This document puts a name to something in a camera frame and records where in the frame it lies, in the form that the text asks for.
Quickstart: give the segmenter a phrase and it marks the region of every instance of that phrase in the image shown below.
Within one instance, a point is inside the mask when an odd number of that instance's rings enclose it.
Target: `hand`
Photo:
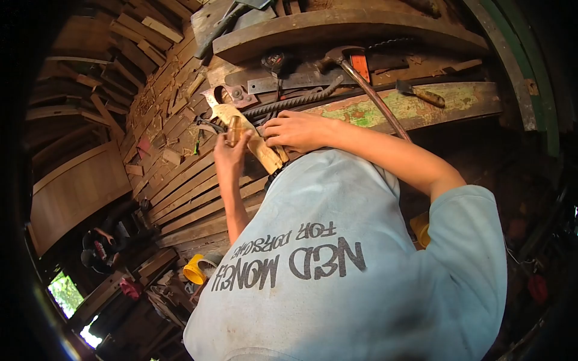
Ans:
[[[245,148],[253,131],[247,131],[234,148],[225,144],[227,134],[219,134],[213,151],[217,178],[221,187],[234,187],[239,184],[239,177],[243,171]]]
[[[307,153],[330,146],[340,123],[316,114],[283,110],[263,125],[263,136],[268,147],[286,146],[288,150]]]

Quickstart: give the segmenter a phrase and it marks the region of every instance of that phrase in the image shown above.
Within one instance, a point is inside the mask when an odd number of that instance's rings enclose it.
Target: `wooden wall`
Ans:
[[[33,190],[29,231],[38,256],[79,222],[130,190],[114,142],[50,172]]]

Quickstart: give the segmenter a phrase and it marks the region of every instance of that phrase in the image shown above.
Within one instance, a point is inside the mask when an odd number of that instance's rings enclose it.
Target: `wooden handle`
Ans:
[[[230,25],[231,22],[236,21],[236,19],[243,13],[248,6],[246,4],[237,4],[237,6],[227,15],[226,18],[221,20],[221,22],[217,25],[217,28],[213,30],[209,36],[205,38],[203,43],[197,49],[197,52],[193,55],[197,59],[202,59],[209,51],[209,48],[213,45],[213,40],[217,39],[221,36],[227,27]]]
[[[431,91],[413,88],[413,93],[418,98],[425,100],[426,102],[433,104],[437,107],[443,108],[446,106],[446,101],[441,96],[439,96],[438,94],[434,94]]]

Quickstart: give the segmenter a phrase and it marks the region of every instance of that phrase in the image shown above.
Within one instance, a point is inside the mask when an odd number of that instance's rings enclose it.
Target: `hammer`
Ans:
[[[338,65],[340,65],[343,68],[343,70],[345,70],[345,72],[347,74],[349,74],[349,76],[351,76],[353,78],[353,80],[355,80],[355,82],[357,84],[359,84],[359,86],[365,91],[365,93],[368,95],[369,99],[371,99],[373,104],[375,104],[375,106],[377,106],[377,108],[380,110],[380,112],[383,114],[383,116],[385,116],[387,121],[391,124],[391,126],[395,130],[395,133],[397,133],[397,135],[400,138],[405,139],[408,142],[412,143],[412,140],[409,138],[409,135],[407,135],[407,132],[404,130],[402,125],[399,123],[399,121],[397,120],[395,115],[391,112],[391,110],[383,102],[381,97],[379,97],[377,92],[375,90],[373,90],[371,85],[369,85],[369,83],[357,72],[357,70],[355,70],[351,66],[351,64],[349,64],[349,61],[347,61],[347,58],[345,57],[345,54],[344,54],[344,52],[346,52],[346,51],[350,52],[350,53],[355,52],[355,53],[359,54],[359,53],[363,53],[365,51],[365,49],[362,48],[361,46],[352,46],[352,45],[336,47],[336,48],[328,51],[325,54],[325,57],[323,59],[316,61],[315,67],[317,67],[317,69],[321,73],[323,73],[323,71],[327,68],[327,66],[329,64],[337,63]]]

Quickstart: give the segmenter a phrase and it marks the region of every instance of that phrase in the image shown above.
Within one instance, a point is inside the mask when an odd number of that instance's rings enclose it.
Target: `tape measure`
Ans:
[[[274,77],[281,74],[283,65],[287,62],[287,56],[284,52],[273,49],[261,58],[261,65],[265,70],[271,73]]]

